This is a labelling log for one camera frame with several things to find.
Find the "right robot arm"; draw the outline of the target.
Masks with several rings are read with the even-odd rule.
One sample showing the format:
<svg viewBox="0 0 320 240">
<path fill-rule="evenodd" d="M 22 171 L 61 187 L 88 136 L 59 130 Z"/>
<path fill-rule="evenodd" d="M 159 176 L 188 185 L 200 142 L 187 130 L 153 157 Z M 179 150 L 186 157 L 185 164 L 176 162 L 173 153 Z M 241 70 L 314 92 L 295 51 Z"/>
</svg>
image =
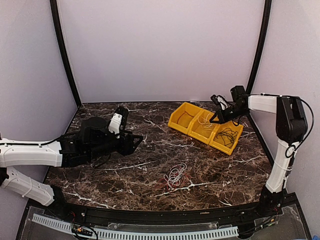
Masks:
<svg viewBox="0 0 320 240">
<path fill-rule="evenodd" d="M 214 124 L 225 124 L 251 111 L 275 114 L 277 152 L 268 180 L 262 187 L 255 213 L 260 217 L 270 216 L 284 201 L 284 189 L 299 147 L 310 135 L 313 127 L 308 126 L 304 106 L 298 96 L 275 94 L 248 94 L 242 85 L 231 90 L 233 102 L 221 95 L 212 95 L 211 101 L 219 107 L 209 120 Z"/>
</svg>

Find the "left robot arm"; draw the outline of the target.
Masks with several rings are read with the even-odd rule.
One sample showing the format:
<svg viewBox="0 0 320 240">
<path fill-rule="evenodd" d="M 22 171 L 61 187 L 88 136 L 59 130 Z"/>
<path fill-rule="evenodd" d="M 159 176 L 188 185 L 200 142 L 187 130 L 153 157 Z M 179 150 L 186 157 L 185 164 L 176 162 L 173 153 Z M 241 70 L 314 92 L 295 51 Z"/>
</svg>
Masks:
<svg viewBox="0 0 320 240">
<path fill-rule="evenodd" d="M 125 129 L 126 121 L 115 114 L 110 121 L 91 117 L 82 121 L 79 131 L 47 142 L 0 140 L 0 186 L 32 199 L 60 218 L 67 218 L 70 206 L 63 201 L 59 187 L 44 184 L 24 175 L 15 166 L 74 168 L 90 164 L 113 152 L 128 156 L 135 152 L 143 136 Z"/>
</svg>

